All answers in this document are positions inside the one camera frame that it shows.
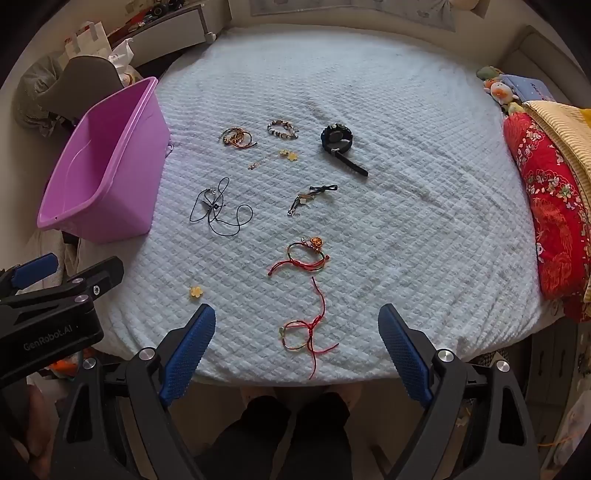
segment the purple plastic bin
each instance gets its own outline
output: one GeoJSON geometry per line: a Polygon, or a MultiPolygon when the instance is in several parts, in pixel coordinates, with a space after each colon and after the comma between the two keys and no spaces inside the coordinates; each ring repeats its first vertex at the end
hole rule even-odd
{"type": "Polygon", "coordinates": [[[150,231],[170,132],[147,78],[82,118],[51,175],[37,216],[102,244],[150,231]]]}

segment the red pillow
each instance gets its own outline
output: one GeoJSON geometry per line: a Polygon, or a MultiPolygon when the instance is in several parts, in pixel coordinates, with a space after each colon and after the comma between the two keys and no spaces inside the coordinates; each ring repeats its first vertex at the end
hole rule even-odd
{"type": "Polygon", "coordinates": [[[576,180],[527,113],[507,117],[503,130],[530,198],[542,293],[547,299],[583,294],[591,245],[576,180]]]}

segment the black wristwatch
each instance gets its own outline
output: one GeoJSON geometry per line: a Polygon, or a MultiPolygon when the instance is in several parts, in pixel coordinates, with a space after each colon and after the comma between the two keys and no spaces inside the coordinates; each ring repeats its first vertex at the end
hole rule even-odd
{"type": "Polygon", "coordinates": [[[322,147],[332,156],[338,158],[352,170],[355,170],[364,177],[368,176],[368,171],[351,162],[343,155],[353,145],[353,132],[342,124],[329,125],[324,129],[320,136],[322,147]]]}

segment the black pants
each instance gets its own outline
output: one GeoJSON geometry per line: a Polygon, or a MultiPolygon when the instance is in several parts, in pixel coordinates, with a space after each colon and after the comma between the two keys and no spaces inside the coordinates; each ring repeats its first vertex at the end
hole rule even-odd
{"type": "MultiPolygon", "coordinates": [[[[240,420],[196,458],[207,480],[268,480],[290,411],[276,398],[258,397],[240,420]]],[[[325,393],[300,410],[278,480],[352,480],[351,448],[344,426],[347,405],[325,393]]]]}

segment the white bedsheet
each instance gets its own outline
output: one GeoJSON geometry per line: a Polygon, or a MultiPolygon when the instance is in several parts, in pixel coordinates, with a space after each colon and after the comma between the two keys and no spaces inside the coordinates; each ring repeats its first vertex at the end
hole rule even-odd
{"type": "Polygon", "coordinates": [[[233,383],[297,384],[396,376],[378,334],[391,302],[437,348],[463,358],[514,343],[557,318],[541,299],[527,199],[502,137],[502,115],[476,66],[397,35],[270,25],[230,30],[203,54],[185,54],[157,95],[171,129],[151,232],[109,245],[82,242],[80,269],[119,255],[123,283],[97,302],[102,350],[130,356],[184,325],[201,301],[216,310],[216,333],[197,373],[233,383]],[[266,132],[275,118],[299,139],[266,132]],[[364,180],[322,151],[334,122],[355,136],[348,153],[364,180]],[[218,142],[238,125],[259,144],[218,142]],[[247,166],[279,149],[300,159],[247,166]],[[226,219],[254,209],[238,236],[189,223],[197,193],[229,176],[226,219]],[[295,196],[336,183],[290,218],[295,196]],[[326,317],[306,351],[282,348],[278,329],[320,311],[310,274],[291,266],[271,278],[302,235],[320,236],[331,257],[315,275],[326,317]]]}

